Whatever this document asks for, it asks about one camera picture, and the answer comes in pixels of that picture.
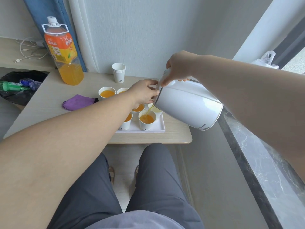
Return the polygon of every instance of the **white paper cup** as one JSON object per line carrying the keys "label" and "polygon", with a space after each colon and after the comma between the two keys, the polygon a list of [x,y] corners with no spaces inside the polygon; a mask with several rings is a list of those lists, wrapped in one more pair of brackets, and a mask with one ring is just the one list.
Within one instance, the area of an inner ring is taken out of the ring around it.
{"label": "white paper cup", "polygon": [[116,91],[117,94],[121,93],[121,92],[125,92],[127,91],[129,88],[120,88],[119,90]]}
{"label": "white paper cup", "polygon": [[113,76],[116,83],[121,84],[124,82],[126,66],[122,63],[114,63],[112,66]]}
{"label": "white paper cup", "polygon": [[151,127],[153,126],[153,123],[156,121],[156,114],[153,112],[153,111],[150,111],[148,113],[148,115],[150,115],[153,119],[154,119],[154,122],[151,123],[151,124],[145,124],[143,123],[142,121],[140,121],[140,117],[143,116],[143,115],[146,115],[148,110],[143,110],[143,111],[140,111],[139,115],[138,115],[138,118],[139,118],[139,123],[140,123],[140,129],[141,130],[150,130]]}
{"label": "white paper cup", "polygon": [[128,130],[129,127],[130,127],[130,122],[132,121],[132,118],[131,118],[129,121],[122,123],[122,125],[121,125],[120,128],[119,128],[119,130]]}
{"label": "white paper cup", "polygon": [[151,109],[151,111],[153,111],[153,112],[155,113],[157,119],[160,118],[160,116],[161,116],[161,114],[162,114],[162,111],[161,111],[160,109],[158,109],[158,108],[156,108],[156,107],[153,107],[153,108]]}
{"label": "white paper cup", "polygon": [[102,97],[102,96],[101,96],[101,93],[102,93],[103,91],[113,91],[114,94],[116,94],[116,91],[115,91],[114,88],[112,88],[112,87],[103,87],[103,88],[101,88],[101,89],[98,91],[98,99],[99,99],[99,100],[107,99],[106,97]]}
{"label": "white paper cup", "polygon": [[141,112],[141,111],[135,112],[135,111],[132,110],[132,115],[133,115],[132,121],[137,121],[137,120],[139,120],[138,115],[139,115],[140,112]]}

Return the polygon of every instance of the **trash bin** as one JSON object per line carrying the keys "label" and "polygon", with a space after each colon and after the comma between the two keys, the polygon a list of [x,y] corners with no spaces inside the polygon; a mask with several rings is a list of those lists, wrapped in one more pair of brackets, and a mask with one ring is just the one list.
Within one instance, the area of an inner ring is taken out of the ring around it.
{"label": "trash bin", "polygon": [[[12,71],[3,76],[0,81],[8,81],[19,83],[20,80],[30,78],[35,81],[43,82],[47,74],[40,71]],[[26,106],[36,91],[22,90],[22,91],[0,91],[0,96],[14,104]]]}

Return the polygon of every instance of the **white electric kettle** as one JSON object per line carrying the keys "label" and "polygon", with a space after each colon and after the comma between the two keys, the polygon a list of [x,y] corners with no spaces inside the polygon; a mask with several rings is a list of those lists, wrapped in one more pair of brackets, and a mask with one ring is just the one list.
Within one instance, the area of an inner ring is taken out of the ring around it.
{"label": "white electric kettle", "polygon": [[160,83],[169,73],[170,68],[164,71],[156,86],[160,93],[154,97],[154,106],[199,130],[212,127],[222,111],[223,104],[196,81],[174,80],[162,88]]}

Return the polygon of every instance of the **leg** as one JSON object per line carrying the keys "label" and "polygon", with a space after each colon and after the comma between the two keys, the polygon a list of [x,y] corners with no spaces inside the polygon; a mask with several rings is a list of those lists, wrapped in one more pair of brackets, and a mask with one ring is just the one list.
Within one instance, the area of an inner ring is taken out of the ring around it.
{"label": "leg", "polygon": [[134,210],[157,212],[185,229],[204,228],[182,190],[170,152],[162,144],[147,146],[140,158],[135,192],[126,212]]}
{"label": "leg", "polygon": [[108,167],[108,161],[101,153],[67,191],[47,229],[84,229],[122,213]]}

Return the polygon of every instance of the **green bottle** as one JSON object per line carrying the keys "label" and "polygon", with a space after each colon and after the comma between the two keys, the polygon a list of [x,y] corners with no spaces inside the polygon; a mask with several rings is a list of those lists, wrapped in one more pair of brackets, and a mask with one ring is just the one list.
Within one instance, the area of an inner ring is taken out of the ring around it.
{"label": "green bottle", "polygon": [[22,86],[19,83],[0,81],[0,91],[22,91],[29,90],[28,87]]}

